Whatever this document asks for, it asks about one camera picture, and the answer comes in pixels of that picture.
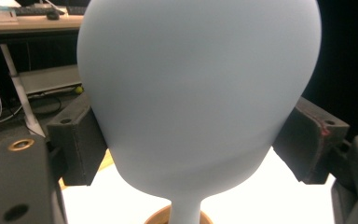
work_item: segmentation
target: metal screw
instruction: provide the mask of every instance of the metal screw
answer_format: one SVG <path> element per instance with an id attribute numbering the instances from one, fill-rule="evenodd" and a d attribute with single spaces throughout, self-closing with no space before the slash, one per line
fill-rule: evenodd
<path id="1" fill-rule="evenodd" d="M 10 146 L 8 146 L 8 149 L 10 151 L 21 151 L 21 150 L 27 149 L 28 147 L 30 147 L 33 144 L 34 144 L 34 139 L 25 138 L 25 139 L 21 139 L 19 141 L 12 143 Z"/>

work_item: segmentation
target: wooden base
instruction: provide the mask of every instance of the wooden base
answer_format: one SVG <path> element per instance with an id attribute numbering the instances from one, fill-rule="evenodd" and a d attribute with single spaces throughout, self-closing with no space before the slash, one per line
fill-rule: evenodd
<path id="1" fill-rule="evenodd" d="M 170 212 L 171 206 L 168 205 L 153 214 L 145 224 L 168 224 L 168 221 L 170 220 Z M 209 217 L 202 211 L 200 215 L 200 224 L 213 224 Z"/>

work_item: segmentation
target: thin stem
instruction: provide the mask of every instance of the thin stem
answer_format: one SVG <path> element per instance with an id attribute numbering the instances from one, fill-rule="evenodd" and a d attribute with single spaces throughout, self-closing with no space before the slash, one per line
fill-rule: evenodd
<path id="1" fill-rule="evenodd" d="M 200 224 L 200 200 L 172 201 L 169 224 Z"/>

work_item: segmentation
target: dark background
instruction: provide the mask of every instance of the dark background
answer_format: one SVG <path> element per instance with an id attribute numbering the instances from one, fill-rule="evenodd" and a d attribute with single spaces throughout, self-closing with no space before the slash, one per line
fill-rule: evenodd
<path id="1" fill-rule="evenodd" d="M 65 1 L 52 2 L 64 6 Z M 358 1 L 320 0 L 318 3 L 323 27 L 322 48 L 303 96 L 349 123 L 348 139 L 352 140 L 358 134 Z M 12 55 L 19 72 L 30 69 L 29 55 L 31 70 L 76 63 L 76 40 L 36 42 L 28 46 L 12 44 L 9 48 L 15 51 Z M 7 74 L 0 52 L 0 93 L 8 104 L 16 104 L 16 92 Z"/>

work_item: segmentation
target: light blue balloon-shaped object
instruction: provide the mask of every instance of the light blue balloon-shaped object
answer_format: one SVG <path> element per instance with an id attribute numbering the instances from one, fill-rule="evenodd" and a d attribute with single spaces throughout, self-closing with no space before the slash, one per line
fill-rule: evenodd
<path id="1" fill-rule="evenodd" d="M 77 57 L 119 173 L 195 224 L 264 159 L 320 42 L 313 0 L 93 0 Z"/>

